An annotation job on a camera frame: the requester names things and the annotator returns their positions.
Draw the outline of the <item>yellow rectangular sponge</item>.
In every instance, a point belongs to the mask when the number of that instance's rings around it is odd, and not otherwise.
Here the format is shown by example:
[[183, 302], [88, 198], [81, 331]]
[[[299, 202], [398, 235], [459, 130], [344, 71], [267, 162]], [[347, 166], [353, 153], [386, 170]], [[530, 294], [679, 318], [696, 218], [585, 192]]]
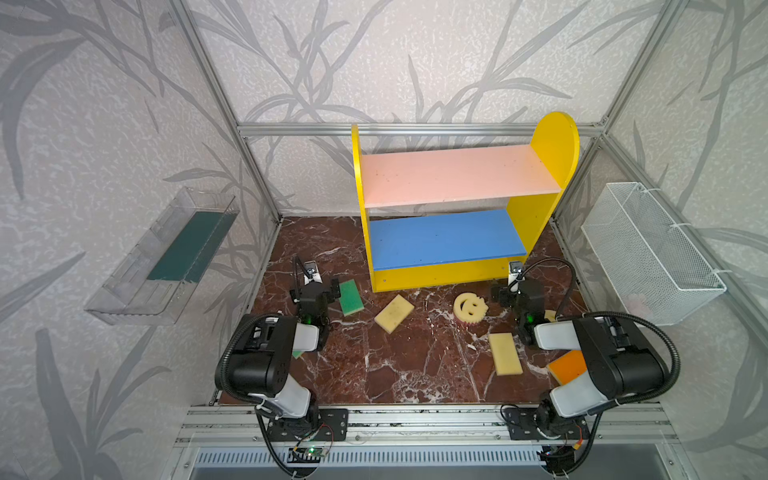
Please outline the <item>yellow rectangular sponge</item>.
[[488, 336], [497, 376], [516, 376], [523, 373], [515, 339], [512, 333], [491, 333]]

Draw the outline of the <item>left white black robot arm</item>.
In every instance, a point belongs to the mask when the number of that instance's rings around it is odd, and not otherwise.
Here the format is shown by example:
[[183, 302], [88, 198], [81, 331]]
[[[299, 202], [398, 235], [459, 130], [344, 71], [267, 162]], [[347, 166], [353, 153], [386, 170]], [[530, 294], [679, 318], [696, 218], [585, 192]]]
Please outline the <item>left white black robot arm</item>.
[[328, 340], [328, 306], [340, 298], [339, 281], [311, 281], [291, 291], [294, 315], [247, 314], [225, 347], [216, 367], [216, 387], [253, 404], [274, 421], [319, 421], [313, 392], [290, 374], [295, 352], [319, 352]]

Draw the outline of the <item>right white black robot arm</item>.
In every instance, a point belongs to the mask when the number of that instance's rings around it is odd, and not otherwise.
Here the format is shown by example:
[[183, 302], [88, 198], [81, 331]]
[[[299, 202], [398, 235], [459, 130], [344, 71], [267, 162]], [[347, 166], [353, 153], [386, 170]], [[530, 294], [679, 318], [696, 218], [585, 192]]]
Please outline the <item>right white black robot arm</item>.
[[585, 371], [545, 394], [537, 419], [554, 422], [597, 415], [644, 402], [670, 390], [682, 367], [671, 338], [655, 324], [625, 312], [596, 311], [545, 317], [543, 287], [534, 279], [491, 287], [491, 299], [510, 307], [524, 344], [540, 350], [578, 352]]

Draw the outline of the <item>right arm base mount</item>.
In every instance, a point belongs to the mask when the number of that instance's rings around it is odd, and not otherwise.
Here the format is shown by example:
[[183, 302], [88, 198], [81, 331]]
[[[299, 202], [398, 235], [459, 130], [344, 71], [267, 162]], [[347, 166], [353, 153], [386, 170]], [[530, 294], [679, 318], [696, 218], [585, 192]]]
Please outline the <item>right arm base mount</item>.
[[507, 404], [500, 407], [499, 413], [511, 440], [580, 443], [590, 434], [583, 416], [563, 418], [545, 405], [522, 407]]

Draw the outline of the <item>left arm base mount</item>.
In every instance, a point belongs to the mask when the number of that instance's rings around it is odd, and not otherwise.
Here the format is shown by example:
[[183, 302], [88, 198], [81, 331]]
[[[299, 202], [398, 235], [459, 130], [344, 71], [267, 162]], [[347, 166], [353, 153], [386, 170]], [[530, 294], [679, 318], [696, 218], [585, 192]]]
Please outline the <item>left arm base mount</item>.
[[271, 441], [298, 441], [309, 436], [316, 441], [344, 441], [349, 426], [349, 410], [310, 409], [302, 418], [270, 420], [267, 435]]

